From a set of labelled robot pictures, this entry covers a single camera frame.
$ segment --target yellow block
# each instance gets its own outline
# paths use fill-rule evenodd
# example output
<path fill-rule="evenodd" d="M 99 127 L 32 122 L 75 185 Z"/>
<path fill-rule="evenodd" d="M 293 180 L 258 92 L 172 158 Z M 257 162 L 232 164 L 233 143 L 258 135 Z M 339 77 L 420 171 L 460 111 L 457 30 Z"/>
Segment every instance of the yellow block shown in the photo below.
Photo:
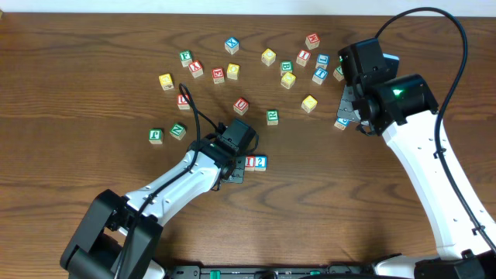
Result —
<path fill-rule="evenodd" d="M 172 89 L 174 88 L 174 83 L 172 82 L 171 74 L 163 74 L 158 77 L 160 81 L 160 85 L 162 85 L 162 89 Z"/>
<path fill-rule="evenodd" d="M 308 109 L 312 110 L 314 107 L 317 106 L 317 100 L 309 95 L 307 98 L 305 98 L 305 100 L 303 100 L 303 104 L 305 104 Z"/>
<path fill-rule="evenodd" d="M 262 53 L 262 62 L 264 62 L 267 66 L 270 66 L 276 60 L 276 53 L 271 49 L 266 49 Z"/>
<path fill-rule="evenodd" d="M 239 65 L 229 64 L 227 67 L 227 78 L 237 80 L 239 76 Z"/>

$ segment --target blue block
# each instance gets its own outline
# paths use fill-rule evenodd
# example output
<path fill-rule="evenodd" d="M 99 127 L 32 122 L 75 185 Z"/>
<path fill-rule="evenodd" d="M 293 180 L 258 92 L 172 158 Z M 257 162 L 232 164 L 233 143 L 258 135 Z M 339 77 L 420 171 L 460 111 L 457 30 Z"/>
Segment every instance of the blue block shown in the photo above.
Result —
<path fill-rule="evenodd" d="M 329 55 L 319 54 L 317 56 L 317 63 L 329 65 Z"/>
<path fill-rule="evenodd" d="M 348 123 L 350 123 L 350 121 L 348 119 L 338 118 L 338 123 L 343 124 L 345 127 L 347 127 Z"/>
<path fill-rule="evenodd" d="M 315 70 L 314 75 L 317 76 L 318 78 L 325 79 L 327 77 L 328 72 L 320 67 Z"/>

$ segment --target letter on block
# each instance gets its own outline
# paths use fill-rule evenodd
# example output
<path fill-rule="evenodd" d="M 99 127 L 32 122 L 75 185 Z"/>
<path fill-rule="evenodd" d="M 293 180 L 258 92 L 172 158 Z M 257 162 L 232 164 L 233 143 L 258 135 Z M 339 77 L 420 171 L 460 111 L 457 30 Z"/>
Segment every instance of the letter on block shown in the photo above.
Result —
<path fill-rule="evenodd" d="M 179 107 L 179 109 L 189 109 L 189 104 L 188 102 L 186 102 L 182 94 L 179 94 L 177 96 L 177 106 Z"/>
<path fill-rule="evenodd" d="M 184 135 L 186 134 L 186 128 L 177 123 L 174 124 L 174 126 L 170 130 L 170 135 L 178 140 L 182 140 Z"/>
<path fill-rule="evenodd" d="M 245 171 L 255 170 L 255 156 L 246 156 Z"/>
<path fill-rule="evenodd" d="M 307 65 L 307 62 L 310 60 L 310 56 L 311 54 L 308 51 L 301 50 L 300 53 L 298 54 L 298 57 L 296 57 L 296 63 L 304 67 Z"/>
<path fill-rule="evenodd" d="M 227 39 L 224 47 L 227 52 L 229 52 L 230 54 L 234 54 L 236 51 L 239 50 L 239 41 L 236 40 L 234 37 L 230 37 Z"/>
<path fill-rule="evenodd" d="M 164 137 L 164 132 L 161 129 L 151 129 L 148 133 L 148 140 L 152 144 L 162 144 L 162 138 Z"/>
<path fill-rule="evenodd" d="M 344 75 L 343 75 L 343 69 L 341 69 L 341 66 L 337 67 L 334 70 L 334 73 L 332 73 L 332 75 L 336 78 L 336 80 L 342 81 L 344 79 Z"/>
<path fill-rule="evenodd" d="M 267 158 L 265 156 L 255 157 L 255 171 L 265 171 L 267 169 Z"/>
<path fill-rule="evenodd" d="M 181 58 L 181 63 L 183 67 L 187 67 L 189 64 L 193 62 L 193 56 L 191 55 L 191 51 L 185 50 L 179 53 L 179 58 Z"/>
<path fill-rule="evenodd" d="M 315 64 L 315 69 L 321 67 L 322 69 L 327 69 L 327 65 L 329 65 L 329 55 L 319 54 L 317 56 L 317 63 Z"/>
<path fill-rule="evenodd" d="M 307 36 L 307 40 L 305 41 L 305 43 L 309 50 L 313 50 L 319 46 L 320 38 L 317 33 L 313 33 Z"/>
<path fill-rule="evenodd" d="M 283 76 L 286 73 L 292 73 L 292 72 L 293 72 L 293 62 L 282 61 L 281 62 L 281 76 Z"/>
<path fill-rule="evenodd" d="M 222 68 L 212 69 L 212 78 L 215 84 L 224 83 L 224 70 Z"/>
<path fill-rule="evenodd" d="M 239 65 L 229 64 L 227 67 L 227 78 L 237 80 L 239 77 Z"/>
<path fill-rule="evenodd" d="M 273 62 L 276 61 L 276 53 L 272 51 L 271 49 L 266 49 L 262 53 L 262 62 L 266 64 L 267 66 L 272 65 Z"/>
<path fill-rule="evenodd" d="M 315 100 L 311 95 L 309 95 L 301 104 L 301 108 L 307 113 L 310 113 L 317 106 L 317 100 Z"/>
<path fill-rule="evenodd" d="M 296 77 L 292 73 L 286 73 L 282 76 L 281 85 L 289 89 L 295 84 L 295 81 Z"/>
<path fill-rule="evenodd" d="M 158 80 L 160 81 L 160 85 L 164 91 L 174 88 L 171 74 L 163 74 L 158 77 Z"/>
<path fill-rule="evenodd" d="M 324 80 L 327 78 L 327 74 L 328 72 L 326 70 L 317 68 L 317 70 L 315 70 L 315 73 L 313 74 L 312 80 L 316 84 L 322 84 L 322 82 L 324 82 Z"/>
<path fill-rule="evenodd" d="M 277 110 L 268 110 L 267 111 L 267 125 L 277 125 L 279 124 L 279 113 Z"/>
<path fill-rule="evenodd" d="M 197 60 L 188 65 L 189 71 L 193 75 L 193 78 L 197 78 L 203 74 L 203 67 Z"/>
<path fill-rule="evenodd" d="M 248 104 L 248 102 L 243 99 L 243 98 L 239 98 L 238 101 L 236 101 L 234 103 L 234 111 L 235 112 L 238 112 L 240 115 L 243 115 L 245 114 L 247 111 L 248 111 L 248 108 L 250 107 L 250 105 Z"/>

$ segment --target green block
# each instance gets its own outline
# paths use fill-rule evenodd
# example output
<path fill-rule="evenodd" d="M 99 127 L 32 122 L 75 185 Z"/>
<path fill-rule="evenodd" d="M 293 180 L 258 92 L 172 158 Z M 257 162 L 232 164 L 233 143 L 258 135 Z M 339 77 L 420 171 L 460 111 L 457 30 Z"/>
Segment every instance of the green block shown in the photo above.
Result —
<path fill-rule="evenodd" d="M 171 134 L 174 134 L 176 136 L 180 136 L 181 133 L 184 131 L 184 127 L 176 123 L 176 124 L 174 124 L 174 126 L 170 130 L 171 130 L 170 131 Z"/>
<path fill-rule="evenodd" d="M 281 62 L 281 70 L 283 70 L 283 71 L 292 71 L 293 70 L 293 62 L 291 62 L 291 61 L 282 61 Z"/>
<path fill-rule="evenodd" d="M 148 134 L 149 140 L 161 140 L 162 139 L 162 130 L 160 129 L 151 129 Z"/>
<path fill-rule="evenodd" d="M 277 113 L 277 110 L 268 110 L 267 111 L 267 120 L 268 121 L 277 121 L 279 120 L 279 114 Z"/>
<path fill-rule="evenodd" d="M 183 52 L 180 52 L 179 57 L 181 58 L 181 61 L 192 59 L 191 58 L 191 51 L 185 50 Z"/>
<path fill-rule="evenodd" d="M 210 271 L 210 279 L 220 279 L 220 271 L 217 270 Z"/>

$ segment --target cable clip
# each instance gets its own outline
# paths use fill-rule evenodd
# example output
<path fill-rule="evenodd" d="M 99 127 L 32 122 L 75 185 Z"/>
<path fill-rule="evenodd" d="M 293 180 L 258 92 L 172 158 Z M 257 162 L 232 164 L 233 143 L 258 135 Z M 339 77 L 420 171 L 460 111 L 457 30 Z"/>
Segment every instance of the cable clip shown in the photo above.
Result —
<path fill-rule="evenodd" d="M 446 152 L 446 148 L 442 148 L 441 151 L 436 151 L 434 152 L 434 159 L 437 159 L 438 156 L 441 156 L 441 154 Z"/>
<path fill-rule="evenodd" d="M 472 233 L 476 236 L 477 235 L 477 231 L 482 232 L 485 229 L 486 229 L 486 226 L 478 226 L 478 227 L 475 227 L 475 228 L 472 229 Z"/>

